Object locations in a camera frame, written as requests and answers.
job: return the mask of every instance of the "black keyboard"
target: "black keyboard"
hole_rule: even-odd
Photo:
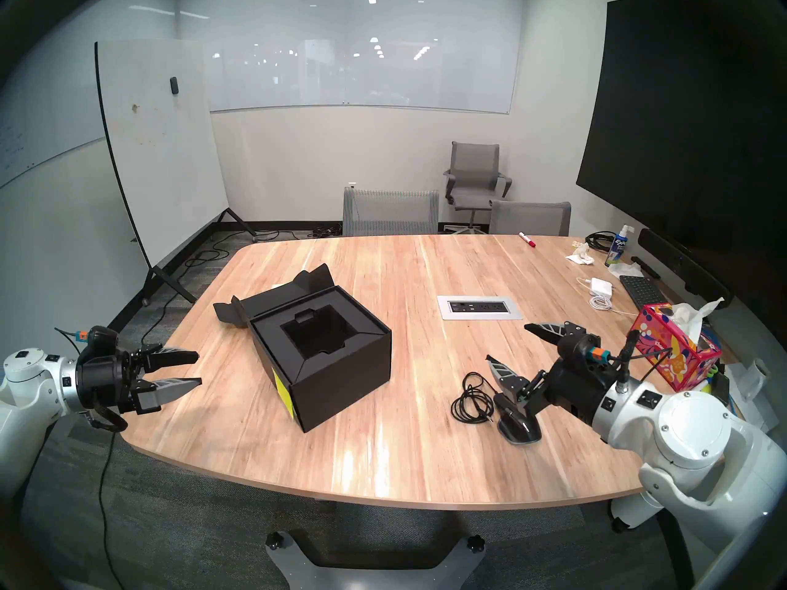
[[[620,277],[620,282],[639,310],[642,310],[645,305],[661,305],[669,302],[655,286],[655,283],[647,277],[632,277],[623,274]]]

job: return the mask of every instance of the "black monitor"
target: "black monitor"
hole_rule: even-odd
[[[656,257],[696,261],[787,348],[787,83],[769,56],[717,0],[610,2],[577,184],[652,230]]]

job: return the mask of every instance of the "dry erase marker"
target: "dry erase marker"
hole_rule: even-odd
[[[522,240],[525,241],[530,247],[535,247],[536,246],[536,244],[534,242],[532,242],[530,240],[530,237],[527,236],[525,233],[520,232],[520,237],[522,237]]]

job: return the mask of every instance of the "wooden table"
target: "wooden table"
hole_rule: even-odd
[[[636,309],[604,267],[578,266],[572,238],[513,235],[327,238],[253,245],[235,254],[168,345],[199,351],[192,367],[155,378],[203,385],[156,414],[127,414],[136,450],[233,482],[320,499],[445,510],[513,509],[604,500],[641,490],[639,458],[613,450],[570,413],[538,416],[543,437],[514,446],[496,423],[455,421],[450,404],[469,371],[492,380],[488,354],[521,375],[549,369],[555,347],[520,321],[443,321],[436,296],[510,296],[527,322],[571,320],[617,352],[634,317],[593,310],[576,278],[615,281],[615,307]],[[268,380],[248,330],[212,304],[291,280],[325,262],[338,285],[393,332],[391,380],[303,434]],[[647,360],[632,362],[641,376]],[[654,372],[655,386],[670,392]]]

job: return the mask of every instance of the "yellow sticker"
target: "yellow sticker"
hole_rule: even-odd
[[[282,402],[284,405],[287,406],[287,411],[290,413],[290,417],[293,419],[295,418],[295,414],[293,412],[293,401],[290,398],[290,392],[287,391],[287,387],[284,386],[281,378],[277,375],[276,371],[273,371],[273,378],[276,379],[276,391],[279,392],[279,397],[282,398]]]

